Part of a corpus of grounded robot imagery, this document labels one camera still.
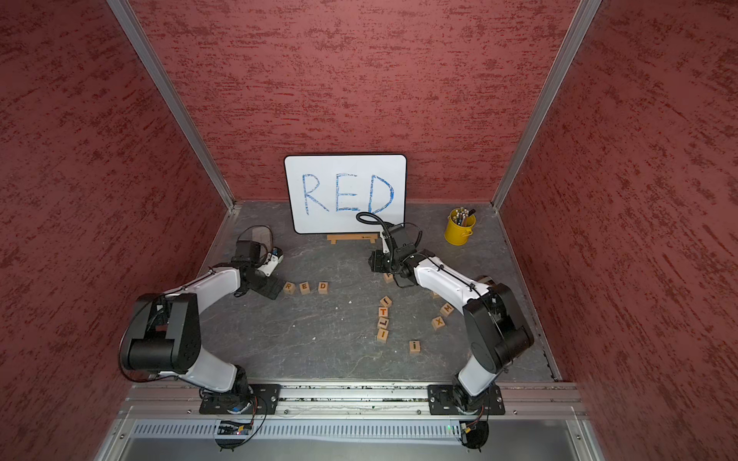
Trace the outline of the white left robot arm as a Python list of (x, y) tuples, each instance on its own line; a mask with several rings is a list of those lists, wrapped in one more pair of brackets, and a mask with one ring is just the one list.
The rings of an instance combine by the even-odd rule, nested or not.
[(277, 247), (240, 240), (230, 262), (165, 293), (140, 296), (119, 344), (122, 374), (134, 382), (176, 378), (198, 388), (202, 414), (274, 414), (281, 386), (253, 386), (242, 367), (208, 352), (200, 315), (223, 298), (250, 291), (277, 299), (283, 283), (272, 273), (283, 258)]

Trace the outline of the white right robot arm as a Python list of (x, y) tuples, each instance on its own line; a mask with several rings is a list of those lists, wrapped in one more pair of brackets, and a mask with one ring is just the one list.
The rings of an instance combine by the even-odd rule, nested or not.
[(532, 329), (511, 289), (504, 284), (472, 280), (421, 250), (422, 234), (412, 239), (404, 223), (388, 223), (374, 213), (356, 215), (363, 225), (381, 228), (382, 249), (368, 262), (374, 273), (390, 274), (439, 295), (461, 313), (471, 357), (455, 376), (454, 405), (463, 413), (479, 412), (487, 390), (517, 357), (534, 345)]

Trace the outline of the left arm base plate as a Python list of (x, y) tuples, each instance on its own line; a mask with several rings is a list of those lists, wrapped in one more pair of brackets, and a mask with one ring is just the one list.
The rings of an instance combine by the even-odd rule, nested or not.
[(274, 415), (280, 398), (280, 384), (248, 384), (243, 393), (229, 391), (201, 392), (201, 415), (240, 416), (248, 414)]

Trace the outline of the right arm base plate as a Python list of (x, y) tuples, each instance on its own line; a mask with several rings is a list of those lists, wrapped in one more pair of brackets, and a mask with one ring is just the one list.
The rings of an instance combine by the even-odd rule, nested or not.
[(432, 384), (427, 391), (432, 415), (505, 415), (502, 392), (496, 384), (478, 396), (470, 396), (460, 384)]

